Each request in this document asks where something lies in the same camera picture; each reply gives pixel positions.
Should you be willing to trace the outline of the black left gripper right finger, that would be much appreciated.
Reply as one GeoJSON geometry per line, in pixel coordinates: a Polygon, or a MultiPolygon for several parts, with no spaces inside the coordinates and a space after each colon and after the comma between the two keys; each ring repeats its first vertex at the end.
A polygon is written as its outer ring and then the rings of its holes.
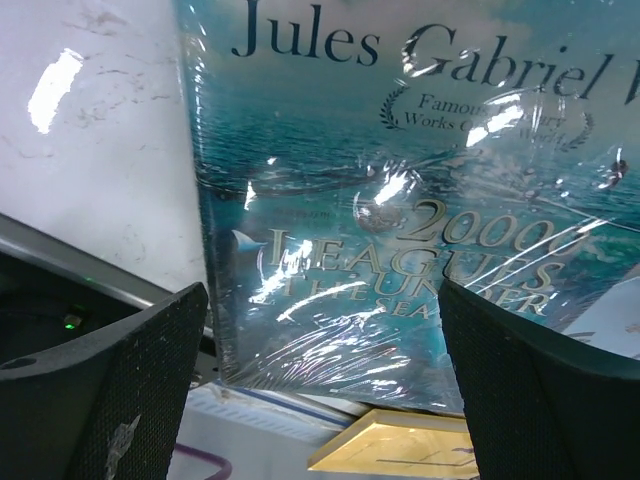
{"type": "Polygon", "coordinates": [[[483,479],[636,479],[639,363],[446,279],[446,348],[483,479]]]}

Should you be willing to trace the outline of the yellow file folder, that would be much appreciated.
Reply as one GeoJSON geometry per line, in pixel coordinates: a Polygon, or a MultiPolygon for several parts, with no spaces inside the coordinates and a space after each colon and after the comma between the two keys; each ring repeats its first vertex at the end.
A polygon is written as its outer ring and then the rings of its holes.
{"type": "Polygon", "coordinates": [[[462,418],[373,409],[316,451],[311,471],[477,479],[479,470],[462,418]]]}

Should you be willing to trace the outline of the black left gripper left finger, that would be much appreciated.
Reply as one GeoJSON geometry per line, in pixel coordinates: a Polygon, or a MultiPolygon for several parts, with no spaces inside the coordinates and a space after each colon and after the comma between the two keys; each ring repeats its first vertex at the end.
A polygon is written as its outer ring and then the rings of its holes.
{"type": "Polygon", "coordinates": [[[207,291],[194,283],[2,363],[2,478],[165,478],[207,309],[207,291]]]}

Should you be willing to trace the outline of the teal ocean cover book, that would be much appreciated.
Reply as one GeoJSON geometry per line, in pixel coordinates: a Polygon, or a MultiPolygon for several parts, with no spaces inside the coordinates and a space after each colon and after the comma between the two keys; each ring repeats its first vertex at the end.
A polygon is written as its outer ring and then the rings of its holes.
{"type": "Polygon", "coordinates": [[[452,280],[582,336],[639,268],[635,1],[178,1],[220,377],[458,414],[452,280]]]}

